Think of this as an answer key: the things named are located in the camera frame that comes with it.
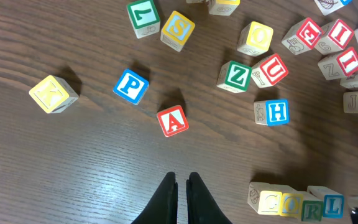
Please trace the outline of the green R block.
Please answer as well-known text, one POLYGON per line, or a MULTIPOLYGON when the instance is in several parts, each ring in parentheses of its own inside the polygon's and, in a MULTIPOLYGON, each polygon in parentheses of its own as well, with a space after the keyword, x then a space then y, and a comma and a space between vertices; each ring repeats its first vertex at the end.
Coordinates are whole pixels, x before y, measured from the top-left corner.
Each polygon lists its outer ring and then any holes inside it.
POLYGON ((323 201, 307 191, 296 191, 303 196, 301 204, 301 222, 320 222, 323 217, 323 201))

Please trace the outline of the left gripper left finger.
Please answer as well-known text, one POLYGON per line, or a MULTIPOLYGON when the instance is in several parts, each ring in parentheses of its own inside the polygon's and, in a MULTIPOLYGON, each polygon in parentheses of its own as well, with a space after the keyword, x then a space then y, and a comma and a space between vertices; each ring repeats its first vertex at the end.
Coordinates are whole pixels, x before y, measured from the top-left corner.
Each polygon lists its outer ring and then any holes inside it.
POLYGON ((152 198, 132 224, 177 224, 178 184, 167 172, 152 198))

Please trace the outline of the yellow C block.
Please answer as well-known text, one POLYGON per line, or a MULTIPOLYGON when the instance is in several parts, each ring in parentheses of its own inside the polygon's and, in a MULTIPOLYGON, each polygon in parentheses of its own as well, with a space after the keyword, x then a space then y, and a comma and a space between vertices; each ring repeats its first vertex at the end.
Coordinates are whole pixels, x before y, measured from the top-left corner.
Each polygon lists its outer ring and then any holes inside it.
POLYGON ((250 182, 247 203, 259 215, 279 215, 282 191, 264 182, 250 182))

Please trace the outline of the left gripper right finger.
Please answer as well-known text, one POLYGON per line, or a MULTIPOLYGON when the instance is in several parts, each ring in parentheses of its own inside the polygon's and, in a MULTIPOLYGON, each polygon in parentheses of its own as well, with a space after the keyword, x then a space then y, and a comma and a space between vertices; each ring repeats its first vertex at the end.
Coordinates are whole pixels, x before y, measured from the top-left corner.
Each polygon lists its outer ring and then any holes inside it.
POLYGON ((189 224, 231 224, 221 211, 201 176, 192 172, 186 181, 189 224))

